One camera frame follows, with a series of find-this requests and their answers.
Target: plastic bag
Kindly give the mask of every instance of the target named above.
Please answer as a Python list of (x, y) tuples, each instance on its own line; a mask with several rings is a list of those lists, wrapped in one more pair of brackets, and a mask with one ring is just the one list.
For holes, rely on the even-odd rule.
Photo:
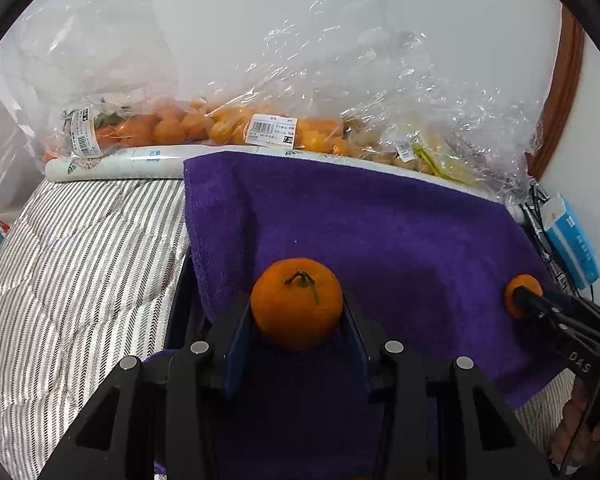
[(42, 181), (42, 147), (0, 103), (0, 220), (12, 225)]
[[(2, 70), (50, 156), (178, 144), (206, 111), (174, 101), (176, 71), (149, 0), (36, 0), (8, 33)], [(187, 113), (188, 127), (174, 124)]]
[[(426, 37), (401, 23), (391, 0), (314, 3), (305, 22), (268, 35), (242, 90), (210, 97), (226, 102), (210, 115), (211, 141), (366, 158), (524, 200), (540, 104), (436, 77)], [(282, 118), (298, 120), (295, 137)]]

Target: white wall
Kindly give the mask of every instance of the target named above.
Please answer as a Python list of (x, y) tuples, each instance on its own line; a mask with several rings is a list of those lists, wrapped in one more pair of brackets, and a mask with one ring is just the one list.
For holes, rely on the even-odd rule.
[[(600, 265), (600, 51), (588, 37), (571, 115), (542, 184), (551, 193), (565, 195)], [(600, 279), (594, 293), (600, 305)]]

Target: black cable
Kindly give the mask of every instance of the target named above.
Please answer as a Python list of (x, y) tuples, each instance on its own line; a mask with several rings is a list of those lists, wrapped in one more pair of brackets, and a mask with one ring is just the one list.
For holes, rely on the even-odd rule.
[(569, 459), (569, 456), (573, 452), (573, 448), (575, 447), (576, 441), (578, 440), (578, 436), (580, 435), (580, 430), (582, 429), (582, 425), (589, 418), (589, 414), (591, 413), (591, 410), (593, 408), (594, 403), (596, 402), (596, 399), (598, 398), (599, 393), (600, 393), (600, 376), (598, 377), (598, 380), (596, 381), (596, 387), (593, 388), (593, 393), (591, 394), (591, 397), (589, 398), (589, 403), (587, 404), (587, 407), (584, 410), (584, 413), (582, 413), (582, 416), (580, 417), (580, 422), (578, 423), (576, 432), (573, 434), (573, 437), (571, 437), (571, 441), (569, 443), (569, 447), (567, 448), (567, 452), (564, 454), (562, 463), (560, 464), (560, 472), (558, 473), (558, 478), (566, 477), (566, 476), (564, 476), (564, 472), (565, 472), (565, 469), (567, 469), (567, 460)]
[(560, 267), (560, 270), (567, 278), (567, 282), (569, 282), (569, 286), (571, 287), (572, 293), (574, 295), (576, 295), (577, 297), (580, 297), (580, 292), (578, 291), (578, 287), (576, 286), (575, 282), (573, 281), (573, 277), (572, 277), (571, 273), (569, 272), (569, 269), (567, 268), (566, 264), (564, 263), (562, 256), (556, 250), (551, 239), (548, 236), (546, 236), (546, 231), (544, 230), (544, 222), (542, 221), (542, 215), (540, 214), (540, 202), (538, 200), (538, 196), (536, 195), (536, 186), (532, 185), (531, 188), (529, 189), (529, 191), (531, 193), (531, 200), (533, 201), (533, 205), (534, 205), (534, 211), (533, 211), (534, 218), (535, 218), (536, 222), (538, 222), (538, 225), (540, 226), (542, 234), (544, 235), (544, 240), (548, 243), (549, 247), (548, 248), (545, 247), (544, 244), (542, 243), (542, 240), (540, 240), (540, 245), (542, 246), (542, 248), (544, 249), (545, 252), (549, 253), (551, 260), (558, 267)]

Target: purple towel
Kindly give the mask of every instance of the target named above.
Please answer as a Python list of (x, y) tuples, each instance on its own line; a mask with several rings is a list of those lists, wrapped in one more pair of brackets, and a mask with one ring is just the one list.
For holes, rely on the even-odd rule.
[[(514, 276), (550, 279), (501, 205), (412, 178), (235, 152), (187, 160), (184, 179), (211, 320), (270, 264), (303, 256), (327, 265), (390, 338), (442, 362), (472, 357), (512, 408), (563, 368), (502, 304)], [(226, 480), (368, 473), (382, 417), (337, 334), (309, 352), (256, 338), (237, 398), (213, 412)]]

